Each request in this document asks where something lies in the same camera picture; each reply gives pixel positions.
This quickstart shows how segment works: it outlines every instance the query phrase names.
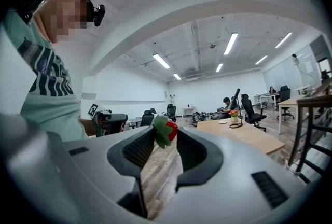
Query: ceiling light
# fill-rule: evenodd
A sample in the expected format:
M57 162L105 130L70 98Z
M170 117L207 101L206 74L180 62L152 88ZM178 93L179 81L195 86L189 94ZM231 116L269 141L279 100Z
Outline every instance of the ceiling light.
M279 42L279 44L276 46L276 48L278 48L285 40L287 40L288 37L290 37L293 33L289 32L286 37L283 38L283 40L281 42Z
M177 78L177 80L181 80L181 78L178 76L178 74L173 74Z
M170 68L169 65L167 65L167 63L159 56L159 54L155 54L153 55L154 59L156 59L159 63L162 64L163 67L165 67L166 69Z
M230 49L232 49L233 44L234 44L237 36L238 36L238 33L232 33L232 35L230 36L229 43L227 45L226 51L224 52L224 55L229 54Z
M259 64L259 63L260 63L261 61L263 61L266 57L267 57L267 55L264 56L262 59L260 59L256 64Z
M222 66L223 66L223 64L219 64L216 73L220 71L220 69L221 69Z

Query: metal rack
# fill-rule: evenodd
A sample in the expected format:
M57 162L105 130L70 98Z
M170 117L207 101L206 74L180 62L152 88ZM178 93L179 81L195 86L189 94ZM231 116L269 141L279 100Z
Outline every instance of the metal rack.
M297 101L298 123L294 146L288 161L288 166L290 167L295 162L296 153L299 153L299 151L301 151L295 174L298 174L298 176L307 184L310 182L310 180L301 173L303 164L306 164L321 175L324 174L323 169L306 159L308 151L313 148L317 151L320 151L321 153L332 157L331 150L318 146L315 142L312 142L313 138L320 138L323 135L325 136L327 132L332 132L332 128L330 127L332 121L332 95L330 95L331 85L332 79L326 79L324 83L319 86L315 91ZM308 116L305 118L303 118L304 108L308 108L309 113ZM323 108L323 112L317 118L315 118L314 116L314 108ZM306 132L303 133L302 125L305 121L308 121L308 125ZM304 137L305 143L303 146L299 147L300 140Z

